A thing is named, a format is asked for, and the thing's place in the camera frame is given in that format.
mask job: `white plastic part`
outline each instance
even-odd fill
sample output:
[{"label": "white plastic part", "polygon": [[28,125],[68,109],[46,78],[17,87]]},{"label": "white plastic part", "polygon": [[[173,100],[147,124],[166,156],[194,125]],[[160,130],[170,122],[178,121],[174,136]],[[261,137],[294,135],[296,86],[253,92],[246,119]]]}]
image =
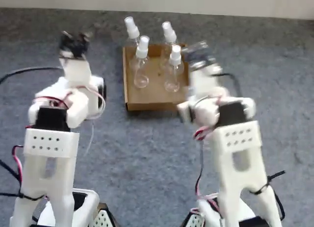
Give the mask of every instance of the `white plastic part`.
[{"label": "white plastic part", "polygon": [[149,37],[148,36],[141,36],[139,41],[139,45],[136,49],[136,57],[140,59],[145,59],[148,53],[148,43]]},{"label": "white plastic part", "polygon": [[173,45],[170,58],[169,58],[169,63],[172,66],[178,66],[181,64],[181,47],[178,45]]},{"label": "white plastic part", "polygon": [[217,98],[205,99],[196,102],[193,111],[195,114],[195,123],[200,126],[214,126],[219,119]]},{"label": "white plastic part", "polygon": [[[267,183],[262,159],[261,135],[257,121],[215,129],[209,136],[220,180],[219,208],[226,227],[239,227],[238,210],[241,191],[256,192]],[[239,155],[241,170],[233,155]],[[282,227],[274,192],[270,186],[256,196],[262,204],[264,218],[272,227]]]},{"label": "white plastic part", "polygon": [[127,31],[130,39],[139,37],[138,27],[135,25],[133,17],[129,16],[124,19],[124,23],[127,26]]},{"label": "white plastic part", "polygon": [[176,32],[173,30],[169,21],[162,23],[162,29],[167,43],[175,43],[177,41]]},{"label": "white plastic part", "polygon": [[210,75],[219,74],[221,72],[221,67],[217,64],[213,64],[190,73],[190,85],[194,88],[197,98],[200,99],[212,95],[212,92],[215,91],[215,87],[220,87],[218,78]]},{"label": "white plastic part", "polygon": [[88,61],[85,59],[60,58],[61,66],[64,69],[65,79],[77,85],[89,84],[92,72]]},{"label": "white plastic part", "polygon": [[29,128],[25,135],[24,155],[70,158],[77,155],[78,145],[78,133]]},{"label": "white plastic part", "polygon": [[107,211],[100,210],[93,222],[93,225],[89,227],[114,227],[114,224],[111,222]]},{"label": "white plastic part", "polygon": [[193,214],[184,227],[203,227],[205,219],[202,216]]},{"label": "white plastic part", "polygon": [[[198,207],[201,215],[193,214],[184,227],[203,227],[203,222],[206,220],[205,227],[220,227],[220,215],[215,212],[205,200],[198,200]],[[238,221],[244,221],[254,218],[256,215],[252,209],[242,200],[239,202]],[[225,226],[225,221],[222,219],[222,226]]]},{"label": "white plastic part", "polygon": [[[86,88],[73,89],[73,87],[81,86],[76,84],[69,82],[65,77],[60,77],[56,83],[36,93],[36,100],[28,111],[29,123],[31,125],[35,124],[40,106],[49,105],[50,100],[41,97],[65,99],[64,101],[70,107],[67,111],[67,124],[69,128],[77,128],[86,118],[98,114],[100,112],[98,96]],[[98,92],[99,87],[104,87],[104,79],[99,76],[91,76],[89,83],[85,86]]]},{"label": "white plastic part", "polygon": [[[26,133],[27,139],[25,144],[25,164],[23,166],[23,182],[21,192],[29,197],[37,198],[42,195],[47,195],[54,209],[54,216],[56,218],[56,227],[72,226],[74,199],[72,195],[74,173],[76,165],[76,153],[78,135],[75,136],[71,132],[58,133],[42,133],[41,130],[27,129],[31,133]],[[43,139],[43,143],[34,142],[31,136],[38,136],[38,140]],[[44,171],[47,165],[47,155],[49,152],[41,152],[40,149],[36,155],[29,154],[31,144],[48,148],[49,146],[56,146],[57,142],[62,143],[61,150],[55,151],[57,154],[52,156],[67,154],[68,157],[58,157],[55,161],[54,174],[51,177],[44,177]],[[13,216],[10,220],[10,227],[29,227],[31,224],[31,217],[40,200],[31,201],[29,199],[16,198],[14,205]]]},{"label": "white plastic part", "polygon": [[[72,227],[87,227],[95,222],[93,215],[97,211],[99,204],[99,196],[93,190],[84,190],[84,189],[73,189],[73,192],[85,193],[87,194],[83,205],[74,212]],[[53,214],[51,202],[47,202],[45,209],[41,212],[40,217],[38,218],[38,225],[42,226],[55,226],[55,218]]]}]

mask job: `cardboard box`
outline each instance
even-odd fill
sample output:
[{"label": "cardboard box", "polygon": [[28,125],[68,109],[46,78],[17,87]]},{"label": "cardboard box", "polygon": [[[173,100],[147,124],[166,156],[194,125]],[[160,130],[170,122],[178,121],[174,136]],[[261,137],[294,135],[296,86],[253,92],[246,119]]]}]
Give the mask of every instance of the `cardboard box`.
[{"label": "cardboard box", "polygon": [[184,102],[188,86],[188,64],[184,63],[184,73],[178,76],[180,89],[178,92],[167,92],[164,88],[164,74],[159,67],[162,45],[149,45],[148,56],[150,58],[148,71],[145,73],[149,78],[147,87],[138,89],[133,83],[133,71],[129,67],[132,58],[132,48],[123,48],[123,79],[124,98],[128,111],[143,110],[171,110],[176,111],[176,105]]}]

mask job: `bottle cap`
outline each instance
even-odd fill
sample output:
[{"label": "bottle cap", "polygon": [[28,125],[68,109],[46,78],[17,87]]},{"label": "bottle cap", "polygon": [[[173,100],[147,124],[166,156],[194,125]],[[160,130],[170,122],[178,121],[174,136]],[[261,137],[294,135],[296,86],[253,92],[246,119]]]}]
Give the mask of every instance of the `bottle cap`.
[{"label": "bottle cap", "polygon": [[138,47],[136,49],[136,56],[138,58],[144,59],[147,57],[148,43],[149,43],[149,37],[148,36],[141,36]]},{"label": "bottle cap", "polygon": [[177,36],[175,31],[173,30],[171,23],[166,21],[162,24],[163,35],[168,43],[174,43],[177,41]]},{"label": "bottle cap", "polygon": [[133,17],[131,17],[131,16],[126,17],[124,19],[124,22],[125,22],[125,24],[127,26],[127,31],[128,31],[128,34],[129,34],[129,38],[134,39],[134,38],[139,37],[139,30],[138,30],[138,27],[134,23]]},{"label": "bottle cap", "polygon": [[173,66],[181,64],[181,47],[178,45],[172,46],[172,51],[169,58],[169,63]]}]

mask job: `perforated plate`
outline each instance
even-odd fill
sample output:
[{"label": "perforated plate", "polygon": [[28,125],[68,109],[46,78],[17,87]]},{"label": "perforated plate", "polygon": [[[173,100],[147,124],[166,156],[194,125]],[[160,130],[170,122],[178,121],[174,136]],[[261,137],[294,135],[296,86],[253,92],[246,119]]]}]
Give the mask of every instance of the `perforated plate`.
[{"label": "perforated plate", "polygon": [[199,215],[191,215],[185,227],[203,227],[204,218]]},{"label": "perforated plate", "polygon": [[92,227],[114,227],[106,210],[100,210]]},{"label": "perforated plate", "polygon": [[260,127],[257,121],[217,128],[211,136],[213,146],[222,153],[261,147]]}]

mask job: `black wire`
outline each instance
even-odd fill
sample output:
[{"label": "black wire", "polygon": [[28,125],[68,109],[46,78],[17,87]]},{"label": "black wire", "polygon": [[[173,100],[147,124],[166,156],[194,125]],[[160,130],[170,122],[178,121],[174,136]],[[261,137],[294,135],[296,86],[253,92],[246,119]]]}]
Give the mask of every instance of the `black wire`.
[{"label": "black wire", "polygon": [[201,170],[200,170],[200,174],[196,180],[195,183],[195,195],[198,195],[197,193],[197,188],[198,188],[198,184],[200,182],[202,173],[203,173],[203,169],[204,169],[204,142],[200,141],[200,163],[201,163]]},{"label": "black wire", "polygon": [[[267,188],[267,187],[270,185],[271,181],[272,181],[274,178],[276,178],[276,177],[278,177],[278,176],[281,176],[281,175],[283,175],[283,174],[285,174],[285,173],[286,173],[285,171],[281,171],[281,172],[277,172],[276,174],[273,174],[273,175],[271,175],[271,176],[267,176],[267,183],[266,183],[261,189],[259,189],[258,191],[256,191],[256,192],[251,192],[251,191],[250,191],[250,193],[251,193],[251,194],[254,194],[254,195],[259,195],[259,194],[261,194],[261,193],[263,192],[264,188]],[[284,209],[284,206],[283,206],[283,204],[281,203],[281,201],[280,201],[278,195],[276,194],[274,188],[273,188],[273,191],[274,191],[274,195],[275,195],[276,202],[277,202],[277,204],[278,204],[278,206],[279,206],[279,209],[280,209],[280,212],[281,212],[281,218],[280,218],[280,220],[282,221],[282,220],[286,217],[285,209]]]},{"label": "black wire", "polygon": [[0,159],[0,166],[2,166],[3,168],[5,168],[8,172],[10,172],[10,174],[11,174],[15,179],[17,179],[17,180],[20,182],[19,175],[18,175],[12,168],[10,168],[5,162],[3,162],[1,159]]},{"label": "black wire", "polygon": [[21,73],[26,73],[26,72],[37,71],[37,70],[63,70],[63,68],[61,67],[29,67],[29,68],[13,70],[0,78],[0,84],[2,84],[5,80],[7,80],[11,76],[21,74]]},{"label": "black wire", "polygon": [[238,97],[243,97],[243,94],[242,94],[242,90],[241,90],[241,86],[240,86],[240,82],[239,80],[236,78],[235,75],[233,74],[230,74],[230,73],[222,73],[222,74],[211,74],[210,76],[217,76],[217,77],[220,77],[220,76],[228,76],[231,78],[231,80],[234,82],[234,86],[235,86],[235,91],[236,91],[236,94]]},{"label": "black wire", "polygon": [[[61,67],[29,67],[29,68],[13,70],[13,71],[5,74],[4,76],[0,77],[0,84],[2,84],[5,80],[7,80],[11,76],[14,76],[14,75],[17,75],[17,74],[21,74],[21,73],[26,73],[26,72],[38,71],[38,70],[63,70],[63,68],[61,68]],[[15,179],[17,179],[19,184],[20,184],[20,190],[19,190],[18,194],[0,193],[0,196],[20,197],[20,198],[26,198],[26,199],[29,199],[29,200],[32,200],[32,201],[37,201],[37,200],[43,198],[43,196],[38,197],[38,198],[32,198],[32,197],[29,197],[29,196],[26,196],[26,195],[22,194],[21,193],[22,181],[20,180],[19,175],[12,168],[10,168],[5,162],[3,162],[1,159],[0,159],[0,166],[2,166],[8,172],[10,172],[10,174]]]},{"label": "black wire", "polygon": [[284,218],[286,217],[286,213],[285,213],[285,209],[284,209],[284,206],[283,204],[281,203],[278,195],[276,194],[275,190],[274,190],[274,194],[275,194],[275,198],[276,198],[276,201],[278,203],[278,206],[279,206],[279,209],[280,209],[280,212],[281,212],[281,217],[280,217],[280,220],[284,220]]},{"label": "black wire", "polygon": [[5,196],[5,197],[18,197],[18,194],[11,194],[11,193],[0,193],[0,196]]}]

